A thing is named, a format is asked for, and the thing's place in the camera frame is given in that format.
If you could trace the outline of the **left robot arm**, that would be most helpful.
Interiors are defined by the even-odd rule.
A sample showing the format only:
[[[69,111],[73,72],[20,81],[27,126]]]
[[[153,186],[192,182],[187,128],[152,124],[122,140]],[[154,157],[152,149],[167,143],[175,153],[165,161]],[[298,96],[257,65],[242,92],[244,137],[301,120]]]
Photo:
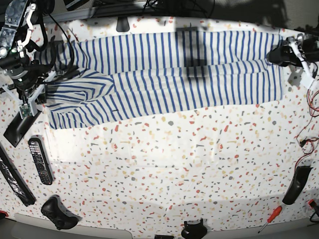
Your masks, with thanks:
[[[267,54],[268,61],[281,67],[294,66],[303,69],[305,76],[300,83],[308,90],[318,85],[315,79],[319,67],[319,37],[311,34],[298,34],[287,37]]]

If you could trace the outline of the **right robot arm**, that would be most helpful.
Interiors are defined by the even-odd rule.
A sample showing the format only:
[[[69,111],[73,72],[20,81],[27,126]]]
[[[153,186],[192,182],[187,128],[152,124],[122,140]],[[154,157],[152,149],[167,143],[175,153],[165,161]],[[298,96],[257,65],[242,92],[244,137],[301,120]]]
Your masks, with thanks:
[[[44,96],[47,84],[64,80],[72,72],[74,50],[70,42],[70,61],[66,69],[55,71],[58,51],[54,38],[48,39],[43,16],[50,16],[55,7],[53,0],[13,0],[4,13],[0,30],[0,67],[8,73],[13,84],[4,84],[6,92],[19,104],[20,117],[37,114],[37,104]]]

